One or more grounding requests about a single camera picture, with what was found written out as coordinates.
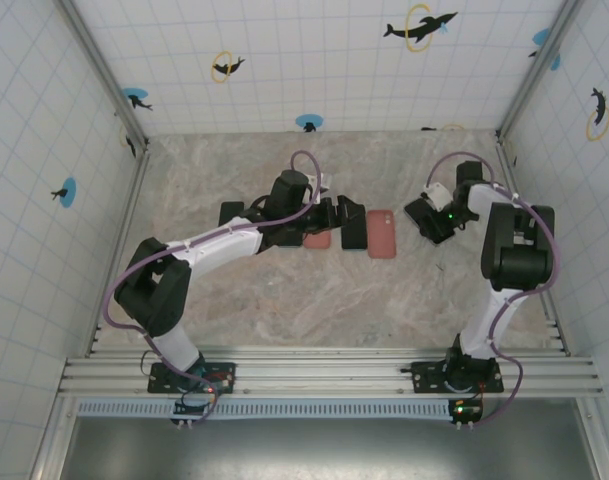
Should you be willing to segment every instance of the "yellow ring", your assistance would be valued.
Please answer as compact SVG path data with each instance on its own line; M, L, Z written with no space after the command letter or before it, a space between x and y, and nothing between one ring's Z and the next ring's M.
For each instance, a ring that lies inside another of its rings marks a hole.
M406 15L406 22L404 22L404 38L406 39L406 48L408 49L409 52L413 52L413 53L423 52L424 50L426 50L428 47L431 46L431 41L433 41L433 34L431 33L428 37L427 44L424 45L422 48L415 49L411 46L410 43L408 43L408 21L411 19L411 15L413 15L413 12L415 10L417 10L418 8L423 8L428 13L431 13L430 8L428 8L423 3L418 3L417 5L413 5L411 7L411 9L408 11L408 15Z
M217 61L222 58L224 55L228 55L228 68L226 69L226 76L221 79L218 80L217 78L215 78L215 72L217 70L215 70L215 64L217 64ZM211 78L213 79L213 81L215 83L224 83L226 80L228 80L228 77L231 75L231 68L233 67L233 54L231 52L229 52L228 50L224 50L223 52L218 53L217 57L215 57L215 60L213 60L213 65L211 65Z
M606 121L606 127L604 127L604 131L602 133L600 133L597 137L591 137L591 122L597 116L597 111L594 111L588 117L588 122L586 122L586 138L588 139L589 142L597 142L604 135L606 135L606 132L608 132L608 129L609 129L609 108L608 107L604 107L604 108L606 109L606 113L608 113L608 120Z
M122 139L126 138L126 134L122 135L122 132L124 132L124 124L120 125L120 131L118 133L119 135L119 139L120 139L120 145L122 145L123 148L128 147L128 143L126 143L125 141L123 142Z

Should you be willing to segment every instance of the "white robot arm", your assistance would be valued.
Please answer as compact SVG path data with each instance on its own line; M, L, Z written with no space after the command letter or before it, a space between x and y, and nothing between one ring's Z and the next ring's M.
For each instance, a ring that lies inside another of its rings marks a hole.
M288 233L314 234L337 228L362 211L361 206L340 195L337 207L330 198L319 199L304 215L281 222L302 209L309 189L306 175L285 170L270 195L257 199L230 222L186 240L161 243L149 238L139 245L129 267L164 250L173 253L129 275L115 290L114 298L171 365L190 372L204 363L180 323L191 280L238 258L261 253Z
M448 349L446 359L411 365L417 393L503 391L492 343L499 345L513 314L525 296L546 283L553 271L552 247L544 231L524 209L482 179L481 164L464 162L457 168L457 187L451 196L439 183L427 185L422 196L405 207L420 233L439 245L464 229L471 220L486 222L481 270L487 279L486 300L480 311ZM552 232L552 208L526 204Z

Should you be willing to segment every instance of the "blue circle sticker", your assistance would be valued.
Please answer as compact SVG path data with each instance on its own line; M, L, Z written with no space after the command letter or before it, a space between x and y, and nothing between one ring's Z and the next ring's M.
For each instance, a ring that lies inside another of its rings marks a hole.
M146 90L142 90L141 88L134 88L134 87L123 88L122 93L126 97L128 97L129 95L135 95L140 100L142 98L148 97L148 92Z
M324 119L314 113L305 113L295 119L295 123L300 127L306 127L307 123L312 123L315 128L320 128L324 123Z
M66 193L60 196L60 204L64 208L69 208L71 205L73 205L75 193L77 193L77 184L75 183L75 179L73 177L68 177L66 180L64 180L62 190L66 190Z

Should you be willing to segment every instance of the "metal rail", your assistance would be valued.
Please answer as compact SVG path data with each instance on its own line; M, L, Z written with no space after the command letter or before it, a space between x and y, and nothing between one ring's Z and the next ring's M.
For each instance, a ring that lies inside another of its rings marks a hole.
M133 172L133 176L129 184L128 198L124 203L122 214L120 215L120 229L115 236L112 245L113 248L111 249L113 253L102 279L102 289L100 290L100 294L98 295L93 308L93 314L91 317L93 322L88 325L88 329L83 337L86 340L86 349L84 351L84 355L86 356L90 354L95 338L97 337L97 332L99 331L97 324L102 311L104 292L108 290L111 282L117 276L117 269L119 268L120 258L122 258L122 252L124 251L124 245L126 244L128 230L131 227L131 222L133 221L133 212L137 206L137 199L140 195L140 190L144 181L144 175L146 174L146 167L148 166L150 155L151 154L148 151L140 153L138 157L139 161L137 162L135 171Z
M544 74L548 71L555 56L559 53L564 36L573 24L575 17L584 5L585 0L566 0L560 9L555 22L549 29L548 37L540 48L535 63L529 70L526 78L522 82L515 98L511 102L511 107L502 121L499 128L500 140L507 138L511 130L515 127L519 116L522 114L526 105L533 96Z
M400 369L413 361L436 361L443 350L205 348L209 361L237 364L236 393L230 398L454 398L451 394L415 394L410 374ZM72 359L64 369L61 396L173 398L147 393L148 377L140 371L144 350L128 356ZM602 386L590 358L519 356L524 365L520 398L602 396ZM154 359L144 361L148 371ZM514 388L517 368L500 361L506 397Z
M100 80L100 84L104 86L106 94L111 99L117 114L124 123L124 128L128 132L129 138L139 147L140 151L146 150L146 135L144 130L133 113L133 109L122 94L122 90L111 71L111 67L106 63L102 52L93 39L93 35L86 26L86 23L84 23L75 2L73 0L55 0L55 5L68 24L71 34L86 55L91 68Z

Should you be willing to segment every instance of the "purple cable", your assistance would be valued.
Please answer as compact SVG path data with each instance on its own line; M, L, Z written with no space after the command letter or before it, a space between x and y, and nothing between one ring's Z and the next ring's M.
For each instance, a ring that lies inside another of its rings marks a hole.
M491 164L488 163L486 160L484 160L482 157L480 157L479 155L476 155L474 153L471 152L453 152L453 153L449 153L448 155L443 156L442 158L440 158L437 163L435 165L433 165L433 168L431 169L431 173L428 174L428 178L426 179L426 186L428 187L429 184L431 183L431 179L433 178L433 174L435 173L435 170L437 170L437 167L439 167L443 162L445 162L446 160L448 160L451 157L455 157L457 155L466 155L467 157L472 157L475 160L479 160L480 162L482 162L484 165L486 165L486 168L488 168L489 173L491 174L491 183L495 182L495 172L493 171L493 167L491 167Z
M313 195L311 195L310 201L301 210L294 213L293 215L289 215L288 217L281 218L279 220L270 220L267 222L244 224L244 225L233 225L230 228L227 227L227 228L222 228L221 230L215 230L214 232L211 232L208 235L205 235L204 237L193 240L189 244L189 247L190 248L195 247L208 240L212 240L219 236L230 233L231 231L255 230L259 227L273 227L276 225L282 225L284 223L292 222L293 220L301 217L306 212L308 212L315 204L315 199L317 198L317 195L320 193L320 188L322 186L322 171L320 170L320 164L318 163L317 159L310 152L307 152L306 150L298 150L295 153L293 153L293 155L291 155L291 169L294 169L295 157L297 157L297 155L299 155L300 153L306 155L311 160L311 162L313 162L313 166L315 167L315 176L317 177L317 185L315 186L315 192L313 193ZM162 363L164 363L166 368L171 370L176 375L180 375L180 376L186 377L190 380L204 383L207 386L209 386L211 389L213 389L214 400L211 405L211 408L209 408L208 411L205 412L196 422L196 423L201 423L201 422L205 421L211 415L211 413L215 410L215 407L217 406L217 401L218 401L219 396L217 395L217 389L215 388L215 385L213 385L211 382L209 382L208 380L206 380L202 377L198 377L197 375L183 372L182 370L177 368L171 362L166 360L166 358L164 358L164 356L162 355L160 350L157 348L157 345L155 345L155 343L153 342L153 339L151 337L149 337L148 334L146 333L146 330L144 330L139 325L132 325L132 324L116 322L115 320L113 320L111 318L111 315L108 311L108 307L111 303L111 297L115 293L115 290L117 290L117 287L119 287L129 276L131 276L134 272L136 272L140 268L145 267L149 263L159 260L161 258L164 258L167 255L172 255L174 253L177 253L181 250L184 250L185 248L186 247L184 245L178 245L177 247L168 248L161 252L155 253L155 254L151 255L150 257L146 257L145 259L140 260L139 262L135 263L134 265L132 265L131 267L126 269L126 271L124 273L122 273L121 275L119 275L117 277L117 279L115 280L115 282L113 282L113 284L106 291L106 294L104 295L104 300L102 301L102 315L104 317L104 320L106 320L106 323L108 323L110 326L112 326L114 328L118 328L121 330L134 330L134 331L142 334L144 336L144 340L146 340L146 343L148 343L149 347L151 347L151 350L153 350L153 352L155 352L155 354L157 354L157 356L160 357L160 359L162 360Z

